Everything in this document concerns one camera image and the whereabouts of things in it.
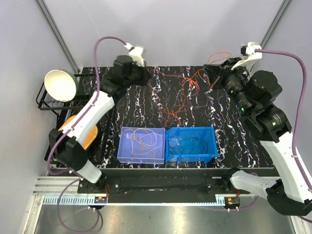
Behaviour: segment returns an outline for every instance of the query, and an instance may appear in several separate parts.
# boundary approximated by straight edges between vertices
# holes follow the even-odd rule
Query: black marble table
[[[105,75],[108,69],[101,68],[101,75]],[[267,152],[239,120],[240,112],[226,92],[209,90],[207,75],[202,67],[148,67],[148,70],[153,76],[148,85],[129,88],[126,96],[113,109],[109,126],[107,118],[98,123],[99,134],[89,153],[99,168],[273,167]],[[94,74],[95,71],[87,67],[82,73]],[[166,130],[171,127],[213,126],[219,157],[207,164],[119,163],[117,150],[122,126]],[[107,144],[102,149],[104,139],[107,139]],[[96,159],[94,148],[101,149],[104,157]]]

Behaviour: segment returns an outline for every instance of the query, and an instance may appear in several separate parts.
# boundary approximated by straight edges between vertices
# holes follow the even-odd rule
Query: dish rack
[[[55,112],[56,110],[82,109],[91,98],[94,90],[97,89],[97,79],[95,74],[74,74],[74,76],[77,78],[79,86],[76,96],[68,102],[53,99],[44,88],[43,83],[36,98],[39,110],[51,110],[54,114],[58,115]]]

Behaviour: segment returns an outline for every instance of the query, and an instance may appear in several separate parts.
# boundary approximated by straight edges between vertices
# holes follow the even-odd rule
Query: blue plastic bin
[[[121,163],[164,164],[164,128],[122,127],[117,159]]]
[[[166,162],[204,162],[218,157],[213,127],[171,128],[166,131]]]

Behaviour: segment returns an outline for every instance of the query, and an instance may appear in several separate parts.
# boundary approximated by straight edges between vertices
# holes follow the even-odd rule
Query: orange mat
[[[75,118],[75,116],[70,116],[68,120],[60,127],[59,131],[62,130],[63,127],[65,127],[67,124],[70,123]],[[98,127],[94,126],[93,129],[89,132],[87,138],[85,139],[82,147],[86,150],[91,145],[91,143],[94,141],[94,139],[98,135]]]

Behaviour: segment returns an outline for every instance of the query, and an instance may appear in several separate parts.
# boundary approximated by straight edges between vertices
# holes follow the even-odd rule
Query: white cable clip
[[[129,50],[129,56],[132,58],[133,62],[139,67],[145,67],[145,61],[142,57],[144,47],[143,46],[132,46],[130,43],[124,45]]]
[[[236,67],[246,67],[255,64],[258,60],[262,59],[262,53],[255,52],[255,49],[261,50],[261,46],[257,42],[248,42],[247,45],[241,44],[241,51],[244,56],[247,58],[238,61],[231,70],[234,70]]]

